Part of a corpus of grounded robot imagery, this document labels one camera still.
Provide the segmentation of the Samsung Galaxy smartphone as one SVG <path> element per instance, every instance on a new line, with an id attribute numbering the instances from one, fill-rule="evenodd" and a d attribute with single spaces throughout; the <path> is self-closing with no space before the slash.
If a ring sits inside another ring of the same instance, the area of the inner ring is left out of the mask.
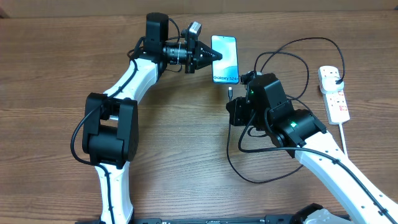
<path id="1" fill-rule="evenodd" d="M 222 58 L 212 63 L 213 82 L 219 84 L 238 84 L 239 68 L 236 38 L 232 36 L 212 35 L 211 48 Z"/>

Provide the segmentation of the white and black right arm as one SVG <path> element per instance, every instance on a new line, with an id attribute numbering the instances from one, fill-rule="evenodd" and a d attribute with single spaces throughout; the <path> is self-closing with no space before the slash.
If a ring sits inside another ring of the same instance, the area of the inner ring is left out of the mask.
<path id="1" fill-rule="evenodd" d="M 273 147 L 287 151 L 339 201 L 353 223 L 397 223 L 397 203 L 383 194 L 343 153 L 326 126 L 310 111 L 294 109 L 273 73 L 251 71 L 240 78 L 244 97 L 226 104 L 229 124 L 263 131 Z"/>

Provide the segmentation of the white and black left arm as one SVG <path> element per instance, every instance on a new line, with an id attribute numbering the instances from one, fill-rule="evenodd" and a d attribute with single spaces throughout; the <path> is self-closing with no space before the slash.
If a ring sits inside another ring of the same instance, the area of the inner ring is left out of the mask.
<path id="1" fill-rule="evenodd" d="M 172 19 L 163 13 L 146 15 L 146 34 L 127 54 L 125 74 L 104 93 L 86 99 L 82 149 L 97 171 L 102 213 L 97 223 L 132 223 L 134 207 L 129 195 L 129 165 L 139 143 L 138 104 L 168 65 L 182 65 L 194 73 L 220 60 L 222 55 L 199 41 L 201 24 L 194 21 L 169 37 Z"/>

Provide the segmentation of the white charger adapter plug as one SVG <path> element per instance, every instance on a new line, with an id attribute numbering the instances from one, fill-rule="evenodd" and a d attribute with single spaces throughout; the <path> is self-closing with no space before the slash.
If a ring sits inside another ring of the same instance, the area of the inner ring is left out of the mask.
<path id="1" fill-rule="evenodd" d="M 338 77 L 324 77 L 320 78 L 320 91 L 323 94 L 330 94 L 344 89 L 344 82 L 338 83 Z"/>

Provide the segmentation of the white power strip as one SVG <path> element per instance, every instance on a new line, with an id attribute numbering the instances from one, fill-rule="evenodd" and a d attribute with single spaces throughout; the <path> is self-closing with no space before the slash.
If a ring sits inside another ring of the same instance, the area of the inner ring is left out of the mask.
<path id="1" fill-rule="evenodd" d="M 321 76 L 340 78 L 338 69 L 329 65 L 322 66 L 318 69 L 319 84 Z M 326 115 L 330 124 L 343 124 L 350 120 L 345 93 L 343 90 L 322 95 Z"/>

